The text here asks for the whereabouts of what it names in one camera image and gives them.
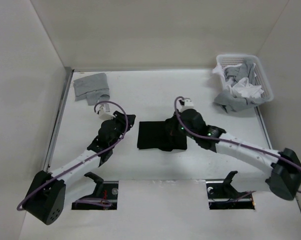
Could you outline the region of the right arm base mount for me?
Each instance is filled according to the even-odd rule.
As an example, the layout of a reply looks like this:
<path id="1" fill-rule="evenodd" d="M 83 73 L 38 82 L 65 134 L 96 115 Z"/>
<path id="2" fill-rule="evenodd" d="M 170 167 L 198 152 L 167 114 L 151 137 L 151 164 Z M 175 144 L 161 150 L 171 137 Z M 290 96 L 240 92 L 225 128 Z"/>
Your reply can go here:
<path id="1" fill-rule="evenodd" d="M 224 180 L 206 182 L 210 210 L 255 210 L 254 191 L 237 191 L 232 185 L 238 171 L 231 171 Z"/>

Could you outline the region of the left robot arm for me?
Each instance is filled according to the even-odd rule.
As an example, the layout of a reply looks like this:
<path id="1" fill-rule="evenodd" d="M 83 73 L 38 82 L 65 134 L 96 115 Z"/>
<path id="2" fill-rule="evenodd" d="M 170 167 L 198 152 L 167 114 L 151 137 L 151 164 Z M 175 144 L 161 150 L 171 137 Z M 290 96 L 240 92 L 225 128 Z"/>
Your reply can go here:
<path id="1" fill-rule="evenodd" d="M 115 111 L 102 122 L 97 136 L 76 159 L 51 172 L 39 171 L 32 180 L 24 200 L 17 206 L 45 225 L 58 219 L 68 203 L 98 199 L 104 180 L 92 171 L 113 155 L 113 149 L 135 123 L 136 115 Z"/>

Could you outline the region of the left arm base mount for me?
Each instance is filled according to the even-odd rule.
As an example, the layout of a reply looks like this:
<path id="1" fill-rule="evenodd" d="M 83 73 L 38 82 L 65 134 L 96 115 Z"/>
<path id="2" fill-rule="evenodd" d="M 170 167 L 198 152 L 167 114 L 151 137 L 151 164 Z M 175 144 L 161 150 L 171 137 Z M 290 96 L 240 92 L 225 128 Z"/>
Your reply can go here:
<path id="1" fill-rule="evenodd" d="M 116 210 L 118 206 L 119 182 L 105 181 L 93 172 L 84 175 L 90 186 L 87 194 L 83 194 L 71 204 L 74 211 L 107 211 Z"/>

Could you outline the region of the black tank top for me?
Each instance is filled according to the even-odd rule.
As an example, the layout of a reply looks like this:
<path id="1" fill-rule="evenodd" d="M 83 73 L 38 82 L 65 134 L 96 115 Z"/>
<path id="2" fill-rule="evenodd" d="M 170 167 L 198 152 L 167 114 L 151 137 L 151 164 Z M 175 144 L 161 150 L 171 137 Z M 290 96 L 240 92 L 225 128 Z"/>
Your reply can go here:
<path id="1" fill-rule="evenodd" d="M 187 137 L 166 121 L 140 121 L 137 148 L 159 149 L 164 152 L 187 150 Z"/>

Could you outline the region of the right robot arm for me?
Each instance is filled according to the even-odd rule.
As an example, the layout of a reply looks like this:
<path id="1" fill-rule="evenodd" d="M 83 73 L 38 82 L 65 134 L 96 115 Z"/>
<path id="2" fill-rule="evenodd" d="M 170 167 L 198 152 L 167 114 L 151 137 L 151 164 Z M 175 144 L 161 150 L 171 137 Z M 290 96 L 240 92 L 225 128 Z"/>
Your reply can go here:
<path id="1" fill-rule="evenodd" d="M 193 108 L 176 111 L 165 120 L 168 132 L 193 139 L 197 145 L 213 153 L 226 155 L 249 164 L 263 172 L 261 177 L 248 176 L 234 179 L 238 171 L 231 171 L 223 181 L 222 192 L 234 198 L 240 192 L 256 190 L 271 192 L 292 201 L 301 186 L 301 162 L 289 148 L 282 151 L 264 149 L 234 137 L 224 129 L 207 125 L 202 115 Z"/>

